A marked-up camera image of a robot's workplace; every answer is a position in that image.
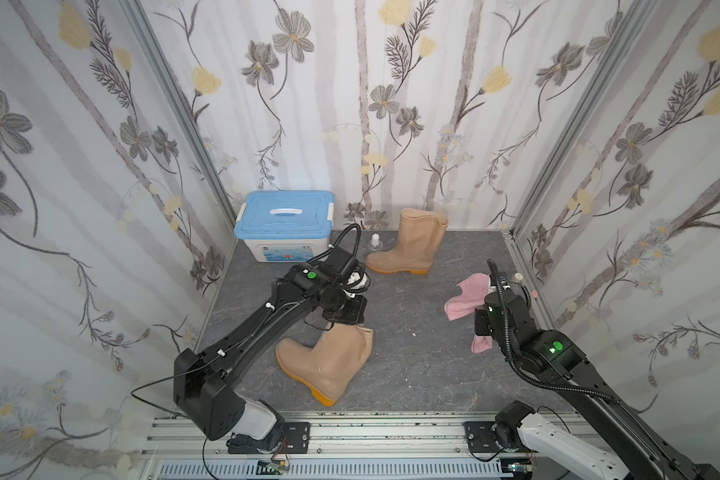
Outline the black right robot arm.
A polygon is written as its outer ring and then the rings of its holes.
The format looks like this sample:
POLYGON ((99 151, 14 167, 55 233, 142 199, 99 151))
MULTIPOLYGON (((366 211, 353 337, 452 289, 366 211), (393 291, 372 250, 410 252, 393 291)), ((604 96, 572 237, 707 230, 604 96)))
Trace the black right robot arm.
POLYGON ((720 478, 713 465, 693 462, 642 420, 568 336, 539 328, 529 295, 516 294, 493 260, 487 265, 490 288, 475 312, 476 331, 492 337, 521 380, 558 394, 609 447, 599 449, 514 401, 494 420, 501 450, 540 453, 581 479, 720 478))

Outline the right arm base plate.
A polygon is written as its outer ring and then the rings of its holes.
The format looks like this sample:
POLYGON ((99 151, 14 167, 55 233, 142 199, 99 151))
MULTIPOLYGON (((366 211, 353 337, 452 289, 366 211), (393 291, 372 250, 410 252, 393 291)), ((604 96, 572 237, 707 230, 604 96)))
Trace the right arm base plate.
POLYGON ((468 450, 472 454, 515 452, 519 449, 516 430, 505 422, 468 421, 463 427, 468 450))

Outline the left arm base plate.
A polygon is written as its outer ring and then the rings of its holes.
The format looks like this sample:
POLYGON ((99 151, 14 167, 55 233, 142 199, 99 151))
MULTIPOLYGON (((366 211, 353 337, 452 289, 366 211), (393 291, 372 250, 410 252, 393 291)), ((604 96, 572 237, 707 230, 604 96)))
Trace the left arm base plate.
POLYGON ((230 454, 306 454, 310 443, 309 422, 279 422, 262 440, 232 434, 226 445, 230 454))

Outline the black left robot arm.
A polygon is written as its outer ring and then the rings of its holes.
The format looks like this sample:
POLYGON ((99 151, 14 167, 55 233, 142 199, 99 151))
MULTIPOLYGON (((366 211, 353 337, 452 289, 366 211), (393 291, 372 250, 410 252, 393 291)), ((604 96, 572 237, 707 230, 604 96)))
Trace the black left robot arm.
POLYGON ((252 440, 280 439, 281 417, 236 387, 261 354, 316 310, 336 324, 357 325, 367 299, 350 291, 364 271, 354 253, 338 246, 293 265, 271 283, 269 298, 222 339, 199 353, 181 352, 173 363, 173 401, 209 440, 228 433, 252 440))

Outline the tan rubber boot orange sole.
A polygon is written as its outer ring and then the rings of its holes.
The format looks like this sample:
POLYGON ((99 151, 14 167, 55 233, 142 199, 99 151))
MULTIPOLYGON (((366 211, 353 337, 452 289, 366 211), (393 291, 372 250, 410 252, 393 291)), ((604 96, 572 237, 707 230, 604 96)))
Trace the tan rubber boot orange sole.
POLYGON ((444 214, 402 209, 396 245, 389 251, 370 253, 366 267, 381 274, 426 274, 434 263, 448 225, 444 214))

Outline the pink cloth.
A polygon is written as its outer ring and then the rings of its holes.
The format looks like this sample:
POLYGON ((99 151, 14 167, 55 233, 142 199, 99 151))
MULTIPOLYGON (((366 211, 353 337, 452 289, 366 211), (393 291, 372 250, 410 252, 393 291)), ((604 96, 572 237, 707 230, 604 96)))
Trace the pink cloth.
MULTIPOLYGON (((443 309, 449 321, 464 318, 484 306, 484 297, 491 291, 490 277, 484 273, 475 273, 462 280, 458 287, 461 293, 450 298, 443 309)), ((473 338, 471 351, 481 354, 490 350, 493 340, 490 335, 476 334, 473 338)))

